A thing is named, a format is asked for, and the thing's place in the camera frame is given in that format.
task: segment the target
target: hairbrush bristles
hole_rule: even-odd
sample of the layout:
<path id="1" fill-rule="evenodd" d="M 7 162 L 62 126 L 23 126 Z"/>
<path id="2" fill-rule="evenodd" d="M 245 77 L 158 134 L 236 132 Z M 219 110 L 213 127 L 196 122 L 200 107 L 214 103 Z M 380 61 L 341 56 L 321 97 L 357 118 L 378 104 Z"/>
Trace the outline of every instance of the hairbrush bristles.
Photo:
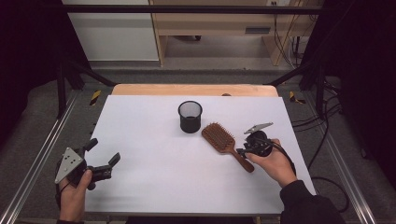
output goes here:
<path id="1" fill-rule="evenodd" d="M 234 149 L 235 139 L 218 123 L 211 123 L 202 130 L 202 136 L 212 147 L 221 153 L 231 153 L 249 173 L 254 171 L 254 166 L 243 159 Z"/>
<path id="2" fill-rule="evenodd" d="M 235 144 L 233 136 L 218 123 L 211 123 L 202 130 L 202 136 L 216 150 L 223 151 Z"/>

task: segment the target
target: aluminum rail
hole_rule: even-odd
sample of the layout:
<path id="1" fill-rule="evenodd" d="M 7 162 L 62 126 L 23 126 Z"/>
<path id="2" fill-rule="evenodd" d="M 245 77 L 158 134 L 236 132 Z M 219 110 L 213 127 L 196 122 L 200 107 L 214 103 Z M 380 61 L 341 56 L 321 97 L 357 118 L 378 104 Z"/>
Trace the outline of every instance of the aluminum rail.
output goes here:
<path id="1" fill-rule="evenodd" d="M 315 98 L 312 92 L 304 93 L 305 99 L 311 107 L 312 112 L 315 114 L 314 102 Z M 323 123 L 319 126 L 321 132 L 324 134 L 326 125 Z M 332 138 L 331 132 L 327 133 L 326 142 L 329 147 L 329 154 L 332 158 L 335 168 L 340 176 L 341 181 L 343 182 L 344 188 L 346 189 L 346 193 L 349 196 L 349 200 L 353 204 L 356 214 L 358 215 L 361 223 L 363 224 L 375 224 L 375 218 L 373 213 L 364 199 L 363 194 L 361 193 L 361 189 L 359 188 L 358 183 L 356 182 L 353 174 L 350 172 L 347 163 L 344 161 L 340 150 Z"/>
<path id="2" fill-rule="evenodd" d="M 323 15 L 341 11 L 326 7 L 238 7 L 238 6 L 143 6 L 143 5 L 51 5 L 49 10 L 70 13 L 203 13 L 203 14 L 279 14 Z"/>
<path id="3" fill-rule="evenodd" d="M 52 130 L 50 131 L 46 141 L 44 142 L 43 146 L 41 147 L 40 151 L 38 152 L 35 161 L 33 162 L 32 166 L 30 167 L 29 172 L 27 173 L 26 177 L 23 179 L 18 191 L 15 193 L 14 198 L 12 199 L 11 203 L 8 205 L 2 216 L 0 216 L 0 223 L 1 224 L 12 224 L 18 217 L 26 199 L 28 198 L 35 182 L 40 175 L 41 170 L 44 167 L 44 164 L 52 151 L 53 146 L 56 143 L 56 140 L 59 137 L 66 121 L 69 118 L 71 111 L 76 103 L 77 98 L 79 97 L 79 91 L 72 91 L 71 95 L 68 100 L 68 107 L 64 112 L 64 115 L 57 119 L 52 126 Z"/>

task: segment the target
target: floor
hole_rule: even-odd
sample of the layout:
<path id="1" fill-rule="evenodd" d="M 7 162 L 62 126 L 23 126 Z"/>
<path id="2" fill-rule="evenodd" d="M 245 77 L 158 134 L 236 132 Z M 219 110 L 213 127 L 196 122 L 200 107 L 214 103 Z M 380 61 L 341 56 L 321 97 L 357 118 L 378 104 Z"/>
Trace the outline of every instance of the floor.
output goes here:
<path id="1" fill-rule="evenodd" d="M 95 63 L 95 71 L 115 82 L 123 83 L 247 83 L 261 85 L 281 77 L 292 69 L 292 66 L 282 63 L 273 67 L 265 46 L 259 37 L 236 36 L 203 36 L 201 41 L 195 41 L 192 36 L 171 37 L 168 42 L 166 59 L 163 67 L 157 63 Z M 31 91 L 29 105 L 21 116 L 14 134 L 2 146 L 0 151 L 0 174 L 2 191 L 0 194 L 0 211 L 3 215 L 9 208 L 16 208 L 17 223 L 48 223 L 58 216 L 54 203 L 54 186 L 52 184 L 54 164 L 65 147 L 81 147 L 90 139 L 94 123 L 98 120 L 106 96 L 111 88 L 97 83 L 90 77 L 83 77 L 87 85 L 83 91 L 68 89 L 69 99 L 76 98 L 75 105 L 69 111 L 67 122 L 58 123 L 56 83 L 50 82 Z M 328 77 L 333 85 L 339 85 L 339 80 Z M 315 116 L 315 111 L 309 102 L 313 102 L 314 91 L 300 91 L 300 77 L 288 80 L 277 87 L 283 97 L 290 114 L 290 120 L 307 119 Z M 95 106 L 89 106 L 92 93 L 101 90 L 101 97 Z M 297 100 L 305 100 L 300 104 L 290 100 L 293 91 Z M 332 92 L 327 91 L 327 98 Z M 54 126 L 62 128 L 57 134 L 49 133 Z M 295 134 L 302 150 L 305 163 L 312 159 L 319 142 L 323 137 L 323 126 L 296 128 Z M 329 135 L 310 170 L 311 175 L 326 176 L 337 182 L 344 189 L 353 189 L 347 193 L 351 204 L 342 214 L 347 223 L 396 223 L 396 192 L 382 175 L 375 161 L 361 157 L 360 146 L 351 131 L 348 121 L 342 113 L 335 113 L 330 118 Z M 348 186 L 347 177 L 340 163 L 346 164 L 352 184 Z M 337 208 L 343 208 L 346 200 L 342 192 L 332 184 L 315 180 L 318 193 L 331 198 Z M 20 197 L 22 204 L 15 202 Z M 361 214 L 369 215 L 364 220 Z M 125 217 L 112 217 L 115 221 L 123 221 Z M 106 221 L 106 216 L 88 215 L 87 219 L 97 223 Z M 262 223 L 277 223 L 276 218 L 263 219 Z"/>

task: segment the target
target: black sleeve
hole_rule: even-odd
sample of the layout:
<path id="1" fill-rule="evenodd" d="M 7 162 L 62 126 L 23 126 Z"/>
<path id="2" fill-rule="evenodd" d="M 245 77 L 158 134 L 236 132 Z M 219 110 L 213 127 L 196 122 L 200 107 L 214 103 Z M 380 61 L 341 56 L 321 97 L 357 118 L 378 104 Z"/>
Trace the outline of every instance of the black sleeve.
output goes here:
<path id="1" fill-rule="evenodd" d="M 69 222 L 69 221 L 62 221 L 62 220 L 57 220 L 56 224 L 84 224 L 84 222 Z"/>
<path id="2" fill-rule="evenodd" d="M 281 224 L 339 224 L 345 223 L 332 202 L 322 196 L 312 195 L 302 180 L 288 184 L 280 191 L 285 205 L 281 214 Z"/>

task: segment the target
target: person's arm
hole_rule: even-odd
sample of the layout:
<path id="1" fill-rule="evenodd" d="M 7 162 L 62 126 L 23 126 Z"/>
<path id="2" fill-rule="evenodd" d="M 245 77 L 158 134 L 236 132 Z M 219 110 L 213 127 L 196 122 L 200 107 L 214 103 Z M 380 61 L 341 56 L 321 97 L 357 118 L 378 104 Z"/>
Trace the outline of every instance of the person's arm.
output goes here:
<path id="1" fill-rule="evenodd" d="M 267 157 L 251 153 L 247 153 L 246 156 L 250 161 L 259 164 L 282 188 L 280 198 L 285 209 L 281 214 L 280 223 L 345 223 L 328 198 L 312 195 L 304 182 L 297 179 L 288 159 L 278 149 L 273 148 Z"/>
<path id="2" fill-rule="evenodd" d="M 61 181 L 61 213 L 57 224 L 84 223 L 81 220 L 85 213 L 85 192 L 91 179 L 92 171 L 87 170 L 76 188 L 69 184 L 67 178 Z"/>

